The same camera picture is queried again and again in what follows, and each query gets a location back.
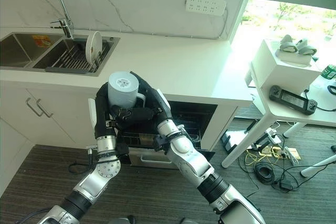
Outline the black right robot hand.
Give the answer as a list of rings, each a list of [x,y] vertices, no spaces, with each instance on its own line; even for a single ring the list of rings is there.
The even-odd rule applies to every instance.
[[[170,105],[159,89],[155,89],[150,86],[143,78],[133,71],[130,71],[134,75],[138,82],[141,91],[144,91],[146,97],[145,107],[149,108],[153,112],[152,123],[157,127],[165,120],[173,120]]]

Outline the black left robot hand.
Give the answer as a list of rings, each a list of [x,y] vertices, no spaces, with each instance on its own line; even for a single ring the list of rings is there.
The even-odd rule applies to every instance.
[[[109,103],[107,82],[100,87],[94,99],[88,99],[88,103],[96,139],[102,136],[116,136],[114,129],[123,130],[132,125],[124,117],[127,111],[125,108]]]

